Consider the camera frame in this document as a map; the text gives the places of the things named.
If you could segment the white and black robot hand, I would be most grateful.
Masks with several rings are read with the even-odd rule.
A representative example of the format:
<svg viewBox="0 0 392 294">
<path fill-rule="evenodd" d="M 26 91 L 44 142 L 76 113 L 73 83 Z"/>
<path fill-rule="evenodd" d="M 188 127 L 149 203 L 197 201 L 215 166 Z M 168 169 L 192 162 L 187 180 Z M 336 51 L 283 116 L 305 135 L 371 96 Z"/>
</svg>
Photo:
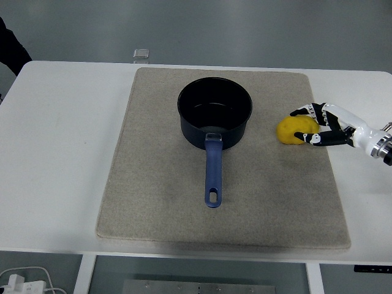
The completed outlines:
<svg viewBox="0 0 392 294">
<path fill-rule="evenodd" d="M 353 113 L 329 103 L 307 104 L 291 112 L 291 116 L 306 115 L 318 125 L 329 127 L 319 133 L 295 132 L 295 137 L 314 146 L 350 145 L 361 148 L 371 157 L 385 158 L 391 154 L 391 134 L 383 129 L 373 129 Z"/>
</svg>

